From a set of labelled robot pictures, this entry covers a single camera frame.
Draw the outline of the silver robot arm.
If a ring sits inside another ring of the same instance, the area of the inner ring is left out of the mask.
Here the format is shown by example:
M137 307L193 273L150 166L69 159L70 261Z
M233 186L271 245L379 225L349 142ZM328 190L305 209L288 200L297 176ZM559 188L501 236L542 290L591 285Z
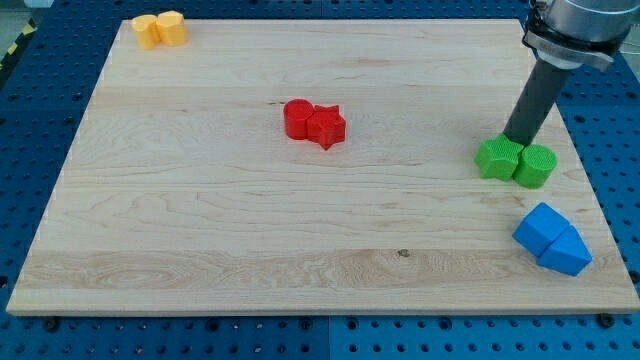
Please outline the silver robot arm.
M604 71L638 17L639 0L533 1L522 42L559 69Z

